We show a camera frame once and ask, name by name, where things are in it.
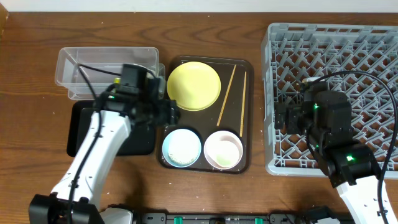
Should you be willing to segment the green snack wrapper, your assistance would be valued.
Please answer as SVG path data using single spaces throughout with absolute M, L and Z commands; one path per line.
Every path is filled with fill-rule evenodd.
M 121 82 L 120 78 L 117 77 L 114 79 L 114 84 L 120 84 L 120 82 Z

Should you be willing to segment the white rice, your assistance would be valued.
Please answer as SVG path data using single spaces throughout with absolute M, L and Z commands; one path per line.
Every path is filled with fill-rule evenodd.
M 196 158 L 200 150 L 198 136 L 188 129 L 177 129 L 169 134 L 170 160 L 178 166 L 187 166 Z

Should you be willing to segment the light blue bowl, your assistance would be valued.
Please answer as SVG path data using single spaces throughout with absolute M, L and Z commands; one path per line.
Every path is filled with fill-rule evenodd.
M 187 166 L 178 166 L 177 164 L 174 164 L 174 163 L 170 160 L 169 155 L 168 155 L 168 151 L 169 151 L 169 134 L 166 136 L 166 138 L 164 139 L 164 141 L 163 141 L 163 143 L 162 143 L 162 155 L 163 155 L 164 159 L 165 159 L 170 165 L 172 165 L 172 166 L 174 166 L 174 167 L 178 167 L 178 168 L 188 167 L 188 166 L 192 165 L 193 163 L 195 163 L 196 160 L 199 158 L 199 156 L 200 156 L 200 154 L 201 154 L 201 141 L 200 141 L 200 138 L 198 137 L 198 140 L 200 141 L 200 150 L 199 150 L 199 153 L 198 153 L 198 155 L 197 155 L 197 158 L 196 158 L 191 164 L 189 164 L 189 165 L 187 165 Z

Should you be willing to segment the white cup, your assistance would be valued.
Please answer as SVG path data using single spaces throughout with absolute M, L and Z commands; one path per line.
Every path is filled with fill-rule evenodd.
M 220 169 L 234 167 L 240 160 L 238 147 L 230 141 L 212 141 L 206 146 L 210 163 Z

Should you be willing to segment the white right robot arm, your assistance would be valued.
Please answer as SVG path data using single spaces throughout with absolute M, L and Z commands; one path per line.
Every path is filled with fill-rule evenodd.
M 275 104 L 276 129 L 305 136 L 318 168 L 355 223 L 397 223 L 372 150 L 353 137 L 351 104 L 338 91 L 308 91 L 300 105 Z

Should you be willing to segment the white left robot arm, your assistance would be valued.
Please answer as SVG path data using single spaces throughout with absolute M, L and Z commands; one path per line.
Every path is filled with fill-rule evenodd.
M 136 223 L 131 209 L 112 205 L 98 210 L 101 192 L 120 147 L 138 124 L 176 124 L 177 105 L 163 98 L 166 81 L 120 78 L 95 98 L 88 132 L 71 166 L 50 195 L 37 194 L 29 205 L 31 223 Z

